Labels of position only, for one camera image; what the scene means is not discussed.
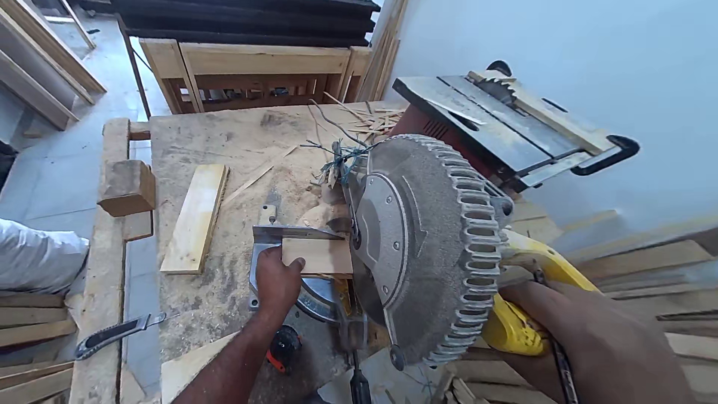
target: stacked lumber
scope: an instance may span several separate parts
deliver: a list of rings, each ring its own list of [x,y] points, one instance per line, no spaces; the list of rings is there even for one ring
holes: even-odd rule
[[[72,334],[60,295],[17,294],[0,298],[0,348],[16,349]],[[32,362],[0,367],[0,403],[29,404],[70,388],[73,362]]]

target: wooden plank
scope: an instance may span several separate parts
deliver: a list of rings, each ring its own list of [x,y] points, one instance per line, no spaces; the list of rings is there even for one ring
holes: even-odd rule
[[[447,364],[454,372],[466,382],[500,383],[502,385],[517,385],[530,387],[508,363],[501,360],[494,361],[454,361]]]
[[[172,240],[159,271],[170,275],[201,274],[227,180],[227,166],[200,165],[185,196]]]
[[[282,239],[281,260],[289,265],[302,257],[307,263],[302,276],[351,277],[352,258],[348,240]]]
[[[658,286],[656,288],[641,288],[632,290],[619,290],[604,293],[607,298],[626,300],[635,298],[649,298],[651,296],[673,295],[675,293],[693,292],[695,290],[713,289],[714,286],[699,283],[681,283],[678,285]]]
[[[107,163],[128,158],[129,126],[129,119],[115,118],[103,128],[98,195],[103,190]],[[123,218],[114,218],[103,209],[95,210],[95,231],[90,241],[78,341],[123,321],[126,246],[122,239],[123,223]],[[70,404],[115,403],[118,400],[120,348],[120,342],[114,342],[75,364]]]
[[[90,94],[82,87],[74,77],[65,71],[60,65],[55,62],[35,40],[30,37],[27,32],[20,27],[15,20],[13,20],[3,9],[0,9],[0,23],[3,24],[8,30],[12,31],[22,41],[26,42],[48,65],[50,65],[64,79],[70,87],[73,88],[75,94],[79,95],[82,99],[87,101],[90,105],[95,105],[95,100]]]
[[[647,316],[718,310],[718,290],[694,290],[672,295],[619,300],[621,305]]]
[[[237,333],[224,336],[162,364],[162,402],[171,403]]]
[[[476,397],[489,401],[513,404],[556,404],[542,392],[527,390],[524,387],[491,385],[488,383],[467,383]]]
[[[718,361],[718,338],[667,332],[673,352],[680,357]]]
[[[590,279],[625,275],[674,265],[711,260],[708,254],[693,240],[665,244],[658,247],[639,249],[624,254],[603,257],[577,265],[581,273]]]
[[[75,332],[76,329],[75,322],[72,320],[2,329],[0,330],[0,347],[68,335]]]
[[[63,307],[61,295],[43,295],[39,293],[18,293],[0,297],[0,307]]]
[[[2,51],[0,51],[0,81],[59,130],[65,130],[68,119],[78,120],[67,107]]]
[[[0,390],[0,403],[30,404],[57,392],[70,388],[73,370],[67,369],[53,375]]]
[[[50,29],[23,0],[0,0],[0,6],[27,34],[62,66],[82,87],[101,93],[107,90],[85,68],[80,58]]]
[[[53,373],[57,373],[66,369],[72,369],[73,365],[74,362],[66,362],[61,364],[54,364],[48,367],[43,367],[41,369],[32,369],[26,372],[0,377],[0,389],[17,386],[22,383],[27,383],[29,381],[39,379],[47,375],[51,375]]]
[[[349,49],[180,43],[194,74],[344,73]]]
[[[46,361],[46,362],[33,362],[30,364],[18,364],[15,366],[0,367],[0,377],[5,377],[8,375],[15,375],[16,373],[23,373],[23,372],[27,372],[28,370],[40,369],[40,368],[49,367],[52,365],[53,365],[52,361]]]
[[[78,31],[80,32],[80,36],[83,38],[83,41],[85,41],[86,44],[88,44],[88,47],[90,49],[95,49],[97,45],[95,45],[94,42],[90,39],[88,36],[87,30],[83,27],[82,23],[78,19],[78,16],[75,15],[75,12],[73,11],[73,8],[70,7],[70,5],[67,3],[67,0],[60,0],[60,3],[62,3],[62,6],[65,7],[67,10],[67,13],[72,17],[73,21],[75,22],[75,26],[78,28]]]
[[[186,74],[184,64],[178,65],[177,58],[174,55],[172,43],[176,40],[150,39],[140,38],[139,44],[142,52],[147,58],[149,66],[152,68],[157,85],[167,101],[169,110],[173,114],[181,114],[182,110],[178,104],[178,100],[174,97],[174,93],[165,78],[183,78]]]
[[[23,326],[52,323],[67,318],[64,308],[3,307],[0,308],[0,326]]]

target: wooden furniture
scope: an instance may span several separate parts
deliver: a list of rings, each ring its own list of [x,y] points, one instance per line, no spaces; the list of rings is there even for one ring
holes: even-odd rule
[[[140,44],[173,114],[331,103],[324,91],[352,102],[370,55],[366,47]]]

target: miter saw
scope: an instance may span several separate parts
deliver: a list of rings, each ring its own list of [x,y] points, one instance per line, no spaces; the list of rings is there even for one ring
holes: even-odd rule
[[[351,156],[334,145],[340,157],[330,181],[342,187],[351,216],[352,289],[362,312],[388,330],[398,369],[457,359],[478,336],[506,352],[544,352],[542,330],[497,294],[506,265],[538,265],[549,280],[596,290],[553,249],[505,229],[513,212],[507,193],[565,170],[595,172],[634,155],[638,144],[527,104],[507,73],[470,73],[454,86],[417,78],[422,85],[410,91],[398,133]],[[427,86],[430,96],[421,98]],[[510,153],[512,144],[518,153]],[[255,226],[254,236],[252,285],[257,254],[282,237],[340,238],[328,229],[273,224]],[[304,279],[303,286],[302,310],[341,322],[332,281]]]

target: hand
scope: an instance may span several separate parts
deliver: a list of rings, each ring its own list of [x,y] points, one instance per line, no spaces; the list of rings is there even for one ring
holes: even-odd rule
[[[257,257],[257,294],[259,311],[281,316],[282,321],[289,309],[297,302],[304,268],[304,258],[297,258],[287,267],[281,261],[281,247],[272,247]]]
[[[581,404],[694,403],[666,337],[654,319],[627,313],[605,296],[564,283],[512,285],[501,296],[518,304],[563,345]],[[534,387],[564,403],[553,354],[501,357]]]

